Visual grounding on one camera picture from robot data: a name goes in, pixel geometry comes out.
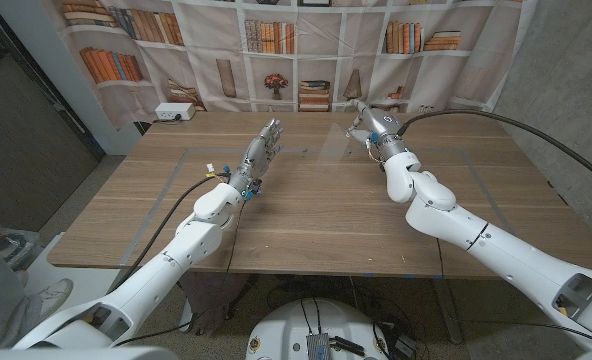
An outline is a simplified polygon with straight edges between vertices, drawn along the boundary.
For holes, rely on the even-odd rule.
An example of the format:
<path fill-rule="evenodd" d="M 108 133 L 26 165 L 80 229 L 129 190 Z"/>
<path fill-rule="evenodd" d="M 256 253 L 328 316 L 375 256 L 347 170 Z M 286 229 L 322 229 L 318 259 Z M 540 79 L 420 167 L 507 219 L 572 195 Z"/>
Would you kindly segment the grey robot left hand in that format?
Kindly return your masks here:
<path fill-rule="evenodd" d="M 282 132 L 281 122 L 271 119 L 249 144 L 228 184 L 241 193 L 256 192 L 271 161 L 282 149 L 279 144 Z"/>

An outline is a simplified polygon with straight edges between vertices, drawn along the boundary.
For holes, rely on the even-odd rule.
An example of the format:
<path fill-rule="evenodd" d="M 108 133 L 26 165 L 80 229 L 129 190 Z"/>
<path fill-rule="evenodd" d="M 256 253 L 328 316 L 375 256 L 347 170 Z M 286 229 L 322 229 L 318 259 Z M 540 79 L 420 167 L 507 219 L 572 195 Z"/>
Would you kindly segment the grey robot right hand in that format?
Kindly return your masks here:
<path fill-rule="evenodd" d="M 402 124 L 394 115 L 379 108 L 370 108 L 358 99 L 351 99 L 348 104 L 357 108 L 358 115 L 348 128 L 347 137 L 367 148 L 374 146 L 383 162 L 407 151 L 402 137 L 398 134 Z"/>

